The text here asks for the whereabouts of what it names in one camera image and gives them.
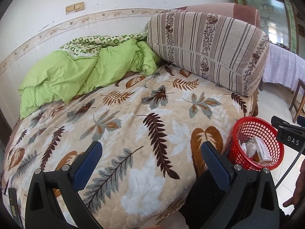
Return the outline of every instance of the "finger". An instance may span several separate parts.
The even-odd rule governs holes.
[[[293,202],[293,197],[291,197],[288,201],[285,201],[283,203],[283,207],[284,208],[289,207],[290,205],[292,205],[292,202]]]

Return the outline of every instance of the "fleece blanket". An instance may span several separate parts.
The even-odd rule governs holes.
[[[202,142],[209,140],[224,153],[233,125],[251,115],[253,102],[253,96],[240,97],[165,65],[152,76],[133,75],[69,105],[43,105],[22,120],[7,146],[3,203],[10,211],[7,189],[16,188],[24,226],[34,170],[71,164],[97,140],[102,158],[79,192],[89,211],[105,229],[156,225],[184,204],[204,172]],[[74,224],[58,190],[55,195],[66,220]]]

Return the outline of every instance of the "wooden chair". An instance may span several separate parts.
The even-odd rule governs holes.
[[[303,90],[305,90],[305,84],[304,84],[304,82],[301,79],[299,79],[298,86],[296,88],[296,91],[295,91],[295,94],[294,94],[291,106],[289,108],[289,111],[291,111],[292,107],[294,107],[295,111],[296,111],[296,115],[295,115],[295,117],[293,119],[293,123],[296,122],[296,119],[298,118],[299,115],[302,115],[303,117],[305,117],[305,112],[304,112],[304,109],[303,109],[304,104],[305,104],[305,92],[303,94],[303,98],[301,100],[301,103],[296,101],[296,98],[297,98],[299,90],[300,90],[300,86],[302,86]]]

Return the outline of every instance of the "white tablecloth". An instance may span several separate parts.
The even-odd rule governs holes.
[[[295,91],[299,78],[305,82],[305,60],[288,50],[270,44],[263,82],[279,83]]]

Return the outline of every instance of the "human hand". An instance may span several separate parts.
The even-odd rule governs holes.
[[[288,207],[290,205],[297,205],[300,202],[302,193],[305,190],[305,160],[302,163],[300,169],[300,175],[295,183],[295,190],[293,196],[286,202],[283,203],[283,207]]]

